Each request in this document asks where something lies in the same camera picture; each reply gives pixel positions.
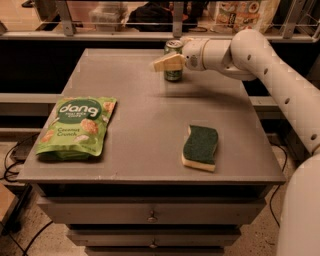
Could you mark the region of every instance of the sponge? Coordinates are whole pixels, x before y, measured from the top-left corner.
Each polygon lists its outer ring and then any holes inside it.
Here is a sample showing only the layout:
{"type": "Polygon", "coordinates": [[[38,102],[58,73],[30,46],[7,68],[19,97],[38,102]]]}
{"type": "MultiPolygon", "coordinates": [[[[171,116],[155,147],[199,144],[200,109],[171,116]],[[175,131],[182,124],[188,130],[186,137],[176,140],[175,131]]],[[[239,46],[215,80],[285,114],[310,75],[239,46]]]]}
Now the sponge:
{"type": "Polygon", "coordinates": [[[202,126],[189,126],[189,138],[183,147],[182,163],[196,169],[213,172],[213,154],[218,144],[216,129],[202,126]]]}

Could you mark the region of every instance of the cable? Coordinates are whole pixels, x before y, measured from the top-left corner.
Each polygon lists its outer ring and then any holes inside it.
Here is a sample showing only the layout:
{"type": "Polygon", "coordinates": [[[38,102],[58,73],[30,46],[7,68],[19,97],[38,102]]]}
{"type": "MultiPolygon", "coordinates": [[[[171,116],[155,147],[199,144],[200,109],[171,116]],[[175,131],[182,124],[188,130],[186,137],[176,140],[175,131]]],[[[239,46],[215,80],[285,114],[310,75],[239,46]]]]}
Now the cable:
{"type": "MultiPolygon", "coordinates": [[[[270,144],[273,145],[273,146],[276,146],[276,147],[280,148],[280,149],[283,151],[284,155],[285,155],[285,160],[284,160],[284,163],[283,163],[283,166],[282,166],[282,170],[281,170],[282,173],[283,173],[283,172],[284,172],[284,169],[285,169],[285,167],[286,167],[286,165],[287,165],[287,161],[288,161],[287,152],[286,152],[281,146],[279,146],[279,145],[277,145],[277,144],[275,144],[275,143],[270,142],[270,144]]],[[[278,192],[278,190],[279,190],[280,187],[281,187],[281,185],[278,185],[278,186],[277,186],[276,190],[272,193],[272,196],[271,196],[270,202],[269,202],[269,208],[270,208],[271,214],[272,214],[274,220],[276,221],[278,227],[280,227],[280,223],[279,223],[279,221],[277,220],[277,218],[276,218],[276,216],[275,216],[275,214],[274,214],[274,211],[273,211],[273,208],[272,208],[272,200],[273,200],[275,194],[278,192]]]]}
{"type": "Polygon", "coordinates": [[[37,239],[37,237],[47,228],[49,227],[53,221],[49,221],[46,225],[44,225],[39,231],[38,233],[31,239],[31,241],[29,242],[27,248],[24,250],[21,245],[13,238],[13,236],[10,234],[10,232],[8,230],[6,230],[5,226],[3,225],[2,222],[1,226],[3,227],[3,229],[8,233],[9,237],[12,239],[12,241],[20,248],[20,250],[23,252],[23,256],[28,256],[27,252],[30,249],[30,247],[32,246],[33,242],[37,239]]]}
{"type": "Polygon", "coordinates": [[[53,221],[49,221],[42,229],[40,229],[38,231],[38,233],[31,239],[30,243],[28,244],[27,248],[25,249],[23,256],[28,256],[27,252],[30,249],[31,245],[33,244],[33,242],[37,239],[37,237],[47,228],[49,227],[51,224],[53,223],[53,221]]]}
{"type": "Polygon", "coordinates": [[[3,177],[1,177],[0,180],[6,180],[7,182],[10,182],[10,183],[17,182],[16,180],[9,179],[9,177],[18,175],[19,172],[13,172],[13,171],[10,171],[10,169],[11,169],[12,167],[18,165],[18,164],[23,164],[24,161],[17,161],[17,162],[15,162],[15,163],[11,164],[10,166],[7,166],[8,156],[9,156],[9,154],[10,154],[13,150],[15,150],[16,148],[18,148],[21,144],[23,144],[24,142],[26,142],[26,141],[28,141],[28,140],[30,140],[30,139],[33,139],[35,136],[38,136],[38,135],[39,135],[39,133],[33,134],[32,136],[30,136],[30,137],[28,137],[28,138],[26,138],[26,139],[18,142],[14,147],[12,147],[12,148],[6,153],[6,155],[5,155],[5,157],[4,157],[4,162],[3,162],[3,164],[4,164],[4,170],[5,170],[5,171],[4,171],[3,177]]]}
{"type": "Polygon", "coordinates": [[[9,237],[11,238],[11,240],[20,248],[20,250],[23,252],[23,255],[28,256],[27,252],[25,250],[23,250],[23,248],[21,247],[21,245],[13,238],[13,236],[10,234],[10,232],[8,230],[6,230],[6,227],[3,225],[3,223],[0,221],[1,226],[3,227],[3,229],[8,233],[9,237]]]}
{"type": "Polygon", "coordinates": [[[0,180],[6,180],[7,182],[10,182],[10,183],[18,182],[17,180],[9,179],[9,177],[16,176],[19,174],[19,172],[10,171],[10,169],[18,164],[23,164],[23,163],[24,163],[24,161],[18,161],[18,162],[11,164],[9,167],[7,167],[7,169],[4,172],[3,177],[0,178],[0,180]]]}

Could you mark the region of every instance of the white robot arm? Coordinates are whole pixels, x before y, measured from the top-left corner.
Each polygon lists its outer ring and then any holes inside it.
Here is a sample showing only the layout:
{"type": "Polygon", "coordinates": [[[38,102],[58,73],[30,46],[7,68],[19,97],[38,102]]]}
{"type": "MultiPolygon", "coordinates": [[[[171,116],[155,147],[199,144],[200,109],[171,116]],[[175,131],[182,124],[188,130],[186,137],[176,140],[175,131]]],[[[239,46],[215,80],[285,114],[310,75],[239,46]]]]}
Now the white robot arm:
{"type": "MultiPolygon", "coordinates": [[[[172,67],[216,70],[239,80],[259,78],[312,155],[295,171],[283,203],[277,256],[320,252],[320,92],[279,58],[256,30],[232,40],[194,39],[172,67]]],[[[158,71],[166,69],[162,65],[158,71]]]]}

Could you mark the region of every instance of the cabinet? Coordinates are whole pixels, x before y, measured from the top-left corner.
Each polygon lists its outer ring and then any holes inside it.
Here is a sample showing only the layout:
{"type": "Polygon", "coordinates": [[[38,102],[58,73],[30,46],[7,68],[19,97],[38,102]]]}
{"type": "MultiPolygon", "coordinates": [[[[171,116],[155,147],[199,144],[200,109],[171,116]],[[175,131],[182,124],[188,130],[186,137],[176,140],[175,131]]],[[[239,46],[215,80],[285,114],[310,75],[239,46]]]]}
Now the cabinet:
{"type": "Polygon", "coordinates": [[[118,99],[103,154],[44,161],[34,147],[19,174],[88,255],[223,255],[285,182],[241,82],[189,70],[168,82],[148,69],[162,54],[87,49],[62,96],[118,99]],[[214,173],[181,163],[190,124],[219,133],[214,173]]]}

